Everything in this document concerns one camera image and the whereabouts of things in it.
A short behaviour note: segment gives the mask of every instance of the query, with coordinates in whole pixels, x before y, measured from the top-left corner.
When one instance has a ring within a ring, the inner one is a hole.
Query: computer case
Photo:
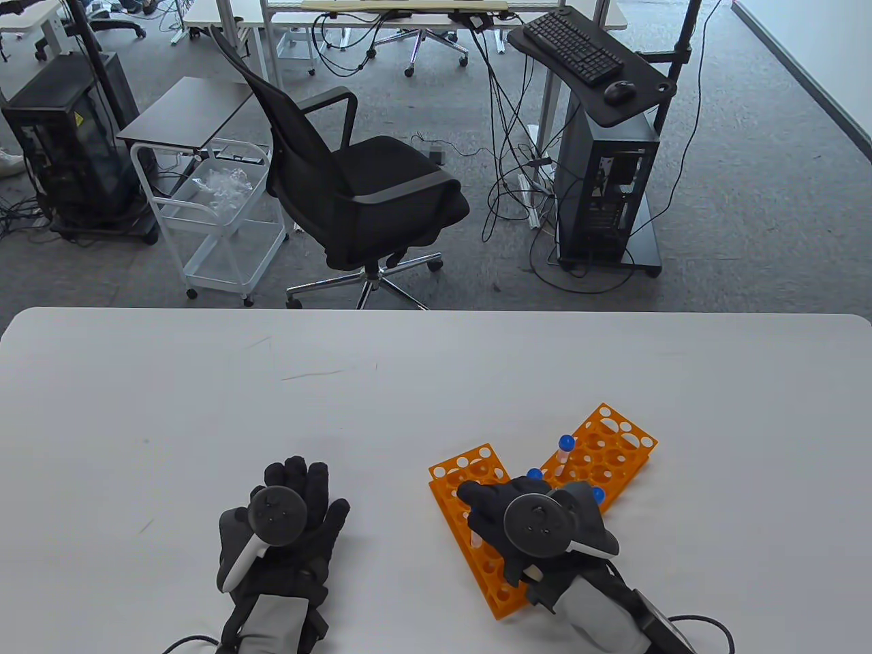
[[[570,96],[555,173],[561,262],[620,262],[659,137],[643,114],[601,127]]]
[[[127,122],[139,115],[118,55],[101,54]],[[55,57],[3,108],[36,178],[52,229],[129,229],[139,189],[127,145],[91,63],[80,53]],[[144,164],[153,165],[151,160]]]

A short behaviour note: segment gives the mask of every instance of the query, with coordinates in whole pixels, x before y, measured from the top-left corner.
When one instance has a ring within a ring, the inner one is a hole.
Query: black glove
[[[306,526],[290,545],[272,547],[255,561],[239,585],[230,592],[235,608],[221,633],[219,651],[236,651],[239,631],[248,619],[260,595],[301,597],[309,600],[309,611],[297,647],[297,654],[309,654],[324,638],[327,623],[317,611],[327,597],[324,582],[333,556],[333,546],[345,524],[349,504],[345,499],[328,506],[328,473],[324,463],[313,463],[308,471],[303,457],[295,456],[284,464],[273,463],[263,473],[268,487],[285,486],[295,491],[306,505]],[[253,498],[264,487],[251,491]],[[235,559],[254,533],[249,525],[248,510],[230,509],[221,515],[221,560]],[[219,589],[222,579],[219,578]]]
[[[469,528],[500,553],[508,583],[528,584],[532,604],[554,610],[577,576],[612,577],[606,558],[617,554],[617,540],[587,482],[552,490],[529,477],[492,486],[465,481],[457,496],[471,509]]]

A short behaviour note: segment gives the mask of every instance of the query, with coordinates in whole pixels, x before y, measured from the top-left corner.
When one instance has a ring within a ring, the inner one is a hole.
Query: plastic bag
[[[222,219],[232,218],[254,189],[241,168],[210,168],[203,177],[194,177],[194,184],[213,196],[209,206]]]

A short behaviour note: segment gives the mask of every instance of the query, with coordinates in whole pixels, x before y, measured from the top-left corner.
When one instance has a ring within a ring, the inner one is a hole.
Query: wall
[[[808,75],[872,134],[872,2],[739,0]]]

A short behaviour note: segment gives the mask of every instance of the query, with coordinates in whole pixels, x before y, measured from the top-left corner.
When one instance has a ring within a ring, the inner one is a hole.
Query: shoe
[[[0,178],[12,177],[24,172],[24,157],[0,150]]]

